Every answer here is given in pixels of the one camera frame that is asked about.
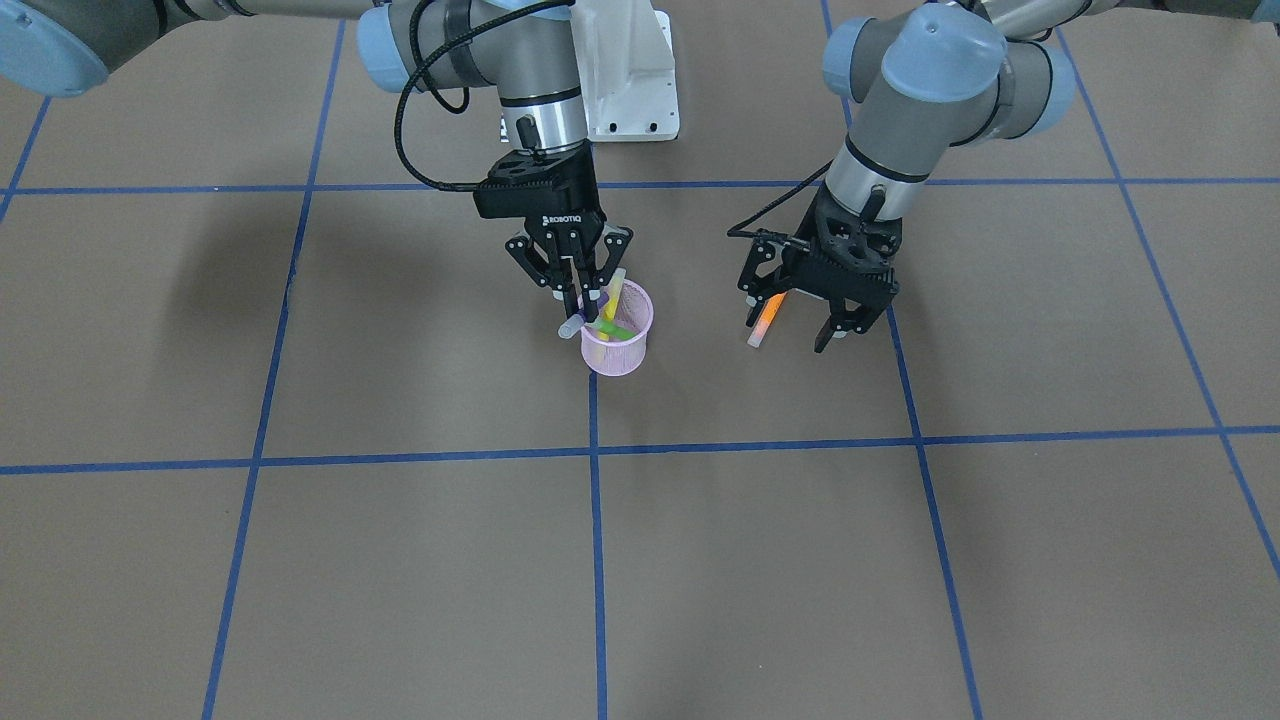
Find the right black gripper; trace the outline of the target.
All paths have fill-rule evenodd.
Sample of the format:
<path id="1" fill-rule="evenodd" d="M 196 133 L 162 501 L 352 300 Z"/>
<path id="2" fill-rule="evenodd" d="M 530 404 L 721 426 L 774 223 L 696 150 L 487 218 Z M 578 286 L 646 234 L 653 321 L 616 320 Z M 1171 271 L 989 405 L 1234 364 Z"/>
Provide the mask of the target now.
<path id="1" fill-rule="evenodd" d="M 581 217 L 582 249 L 588 252 L 585 270 L 586 300 L 593 306 L 603 305 L 602 296 L 634 238 L 628 227 L 604 225 L 599 186 L 595 172 L 595 143 L 582 142 L 572 149 L 534 155 L 547 164 L 544 205 L 536 218 Z M 595 252 L 603 251 L 604 261 L 596 265 Z M 534 284 L 549 290 L 564 307 L 564 316 L 579 313 L 579 292 L 573 282 L 573 256 L 561 252 L 556 234 L 516 234 L 506 241 L 506 251 L 530 277 Z"/>

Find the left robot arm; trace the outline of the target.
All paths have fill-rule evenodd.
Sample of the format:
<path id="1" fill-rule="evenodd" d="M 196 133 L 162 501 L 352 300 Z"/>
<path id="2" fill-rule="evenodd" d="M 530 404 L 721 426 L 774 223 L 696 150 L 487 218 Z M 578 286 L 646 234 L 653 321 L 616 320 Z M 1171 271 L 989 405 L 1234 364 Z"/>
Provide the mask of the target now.
<path id="1" fill-rule="evenodd" d="M 1073 104 L 1076 72 L 1047 45 L 1059 27 L 1112 1 L 934 1 L 891 19 L 855 17 L 829 35 L 827 88 L 858 106 L 799 228 L 768 231 L 749 217 L 739 288 L 750 345 L 792 292 L 827 302 L 814 350 L 868 332 L 900 291 L 893 263 L 902 220 L 948 149 L 1037 135 Z"/>

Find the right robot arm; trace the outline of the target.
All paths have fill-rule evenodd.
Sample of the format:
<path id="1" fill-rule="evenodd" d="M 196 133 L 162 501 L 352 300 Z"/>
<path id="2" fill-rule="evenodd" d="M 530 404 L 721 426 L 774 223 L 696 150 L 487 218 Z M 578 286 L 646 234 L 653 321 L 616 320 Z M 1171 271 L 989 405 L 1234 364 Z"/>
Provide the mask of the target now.
<path id="1" fill-rule="evenodd" d="M 632 233 L 612 223 L 588 136 L 576 22 L 586 1 L 5 1 L 3 94 L 108 113 L 93 150 L 128 181 L 302 181 L 302 143 L 273 143 L 317 109 L 332 50 L 390 85 L 374 122 L 375 178 L 397 176 L 506 229 L 500 245 L 563 318 L 595 319 Z"/>

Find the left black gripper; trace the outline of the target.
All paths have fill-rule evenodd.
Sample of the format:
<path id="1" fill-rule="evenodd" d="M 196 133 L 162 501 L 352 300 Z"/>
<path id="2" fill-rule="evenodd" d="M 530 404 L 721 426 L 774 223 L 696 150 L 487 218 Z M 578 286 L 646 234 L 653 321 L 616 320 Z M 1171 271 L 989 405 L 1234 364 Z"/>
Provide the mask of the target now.
<path id="1" fill-rule="evenodd" d="M 872 193 L 881 192 L 879 211 L 887 204 L 887 188 L 874 186 Z M 864 206 L 855 211 L 865 219 L 873 213 Z M 739 277 L 739 287 L 750 300 L 745 325 L 754 329 L 764 314 L 767 304 L 790 290 L 803 291 L 827 302 L 829 314 L 818 331 L 813 351 L 822 354 L 832 340 L 849 333 L 865 334 L 890 307 L 900 292 L 893 265 L 881 274 L 859 274 L 812 250 L 810 242 L 778 231 L 756 228 L 746 231 L 751 241 Z"/>

